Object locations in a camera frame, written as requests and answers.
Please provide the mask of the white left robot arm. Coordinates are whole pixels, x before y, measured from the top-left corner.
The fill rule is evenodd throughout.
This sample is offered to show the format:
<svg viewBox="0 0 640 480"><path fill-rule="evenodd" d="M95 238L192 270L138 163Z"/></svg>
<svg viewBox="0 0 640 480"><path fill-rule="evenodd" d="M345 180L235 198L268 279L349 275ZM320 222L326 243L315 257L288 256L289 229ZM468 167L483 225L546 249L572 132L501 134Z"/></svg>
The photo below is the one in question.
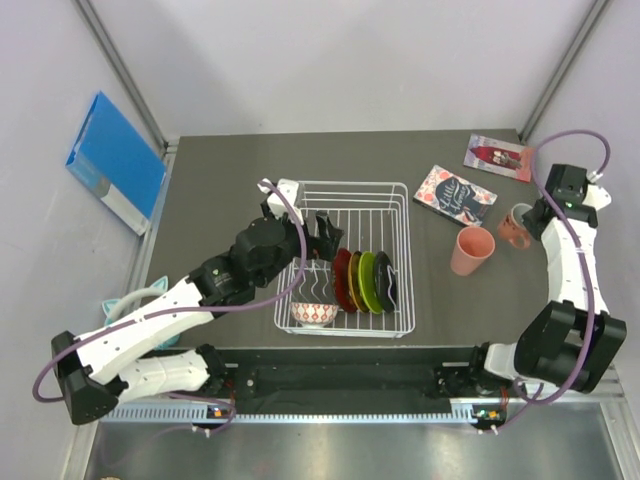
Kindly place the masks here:
<svg viewBox="0 0 640 480"><path fill-rule="evenodd" d="M178 354L155 348L229 312L255 306L266 287L294 259L332 261L344 235L326 212L316 213L318 233L288 217L258 218L216 255L152 302L94 332L64 331L51 341L61 399L75 425L96 421L118 405L174 391L216 396L226 387L225 364L205 344Z"/></svg>

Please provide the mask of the teal object behind arm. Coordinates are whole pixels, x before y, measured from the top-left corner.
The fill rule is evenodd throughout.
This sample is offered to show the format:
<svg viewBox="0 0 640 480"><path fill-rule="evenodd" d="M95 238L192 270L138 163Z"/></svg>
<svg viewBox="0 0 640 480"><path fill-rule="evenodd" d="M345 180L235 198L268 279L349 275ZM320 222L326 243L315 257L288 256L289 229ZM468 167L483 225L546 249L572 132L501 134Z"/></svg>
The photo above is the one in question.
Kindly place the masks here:
<svg viewBox="0 0 640 480"><path fill-rule="evenodd" d="M104 325L108 326L119 320L123 312L132 304L149 297L160 297L169 289L169 279L162 276L150 286L134 290L122 298L108 299L102 302L102 310L105 315Z"/></svg>

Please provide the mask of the red plate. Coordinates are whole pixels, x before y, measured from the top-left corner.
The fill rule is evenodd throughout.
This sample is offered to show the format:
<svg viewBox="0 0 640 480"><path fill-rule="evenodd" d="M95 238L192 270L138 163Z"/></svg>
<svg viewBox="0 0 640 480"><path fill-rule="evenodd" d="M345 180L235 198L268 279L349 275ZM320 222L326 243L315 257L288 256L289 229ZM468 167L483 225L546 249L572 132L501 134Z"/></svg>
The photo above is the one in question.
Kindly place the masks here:
<svg viewBox="0 0 640 480"><path fill-rule="evenodd" d="M339 307L352 314L357 311L349 295L348 263L351 253L345 248L339 248L336 257L332 261L332 288L334 297Z"/></svg>

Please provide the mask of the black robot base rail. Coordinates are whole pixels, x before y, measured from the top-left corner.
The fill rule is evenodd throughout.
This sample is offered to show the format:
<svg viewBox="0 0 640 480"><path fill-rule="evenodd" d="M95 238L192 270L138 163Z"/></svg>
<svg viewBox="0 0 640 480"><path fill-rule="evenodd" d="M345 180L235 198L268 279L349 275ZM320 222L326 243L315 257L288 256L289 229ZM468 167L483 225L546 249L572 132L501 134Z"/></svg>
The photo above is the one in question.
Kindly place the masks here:
<svg viewBox="0 0 640 480"><path fill-rule="evenodd" d="M223 349L193 392L245 402L291 393L407 392L418 398L499 395L506 382L483 373L481 347Z"/></svg>

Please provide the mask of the pink plastic cup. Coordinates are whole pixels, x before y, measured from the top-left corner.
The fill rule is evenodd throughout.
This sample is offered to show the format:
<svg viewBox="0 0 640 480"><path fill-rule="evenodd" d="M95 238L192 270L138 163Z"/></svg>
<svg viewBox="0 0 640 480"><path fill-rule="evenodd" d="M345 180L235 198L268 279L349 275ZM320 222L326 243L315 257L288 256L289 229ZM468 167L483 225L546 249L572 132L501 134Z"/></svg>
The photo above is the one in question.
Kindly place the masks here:
<svg viewBox="0 0 640 480"><path fill-rule="evenodd" d="M468 276L493 255L495 248L495 239L488 230L467 226L456 237L450 268L459 276Z"/></svg>

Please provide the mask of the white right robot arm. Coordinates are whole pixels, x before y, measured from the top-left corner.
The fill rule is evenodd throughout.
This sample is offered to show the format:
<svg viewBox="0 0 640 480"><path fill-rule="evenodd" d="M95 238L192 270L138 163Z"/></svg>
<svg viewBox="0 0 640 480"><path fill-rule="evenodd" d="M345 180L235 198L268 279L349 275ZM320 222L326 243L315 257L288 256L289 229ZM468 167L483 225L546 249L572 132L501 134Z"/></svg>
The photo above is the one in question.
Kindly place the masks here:
<svg viewBox="0 0 640 480"><path fill-rule="evenodd" d="M587 348L571 389L589 393L599 383L627 336L626 323L610 315L597 282L594 244L597 211L610 195L587 177L587 170L554 164L545 194L523 215L527 231L539 240L548 262L548 304L514 344L486 343L484 361L467 370L469 388L487 396L503 380L518 377L561 386Z"/></svg>

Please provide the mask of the white wire dish rack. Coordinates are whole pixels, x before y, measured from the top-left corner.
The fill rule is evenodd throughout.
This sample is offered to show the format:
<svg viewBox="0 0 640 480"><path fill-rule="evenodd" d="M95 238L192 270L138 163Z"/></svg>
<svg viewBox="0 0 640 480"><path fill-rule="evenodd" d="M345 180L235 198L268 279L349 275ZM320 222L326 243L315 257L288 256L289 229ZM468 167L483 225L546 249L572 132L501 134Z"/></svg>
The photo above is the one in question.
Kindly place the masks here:
<svg viewBox="0 0 640 480"><path fill-rule="evenodd" d="M284 291L274 323L289 334L395 339L416 326L409 196L399 182L302 181L296 205L313 236L343 236L332 261L293 261L280 274Z"/></svg>

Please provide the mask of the black plate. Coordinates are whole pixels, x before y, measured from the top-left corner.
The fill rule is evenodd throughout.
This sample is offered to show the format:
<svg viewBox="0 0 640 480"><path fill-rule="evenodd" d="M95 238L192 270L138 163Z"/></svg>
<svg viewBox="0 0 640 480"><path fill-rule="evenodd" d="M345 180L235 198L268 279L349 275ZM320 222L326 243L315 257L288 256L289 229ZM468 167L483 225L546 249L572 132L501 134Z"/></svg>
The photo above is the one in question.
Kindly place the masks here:
<svg viewBox="0 0 640 480"><path fill-rule="evenodd" d="M390 257L383 251L374 258L374 286L376 297L385 313L397 309L397 279Z"/></svg>

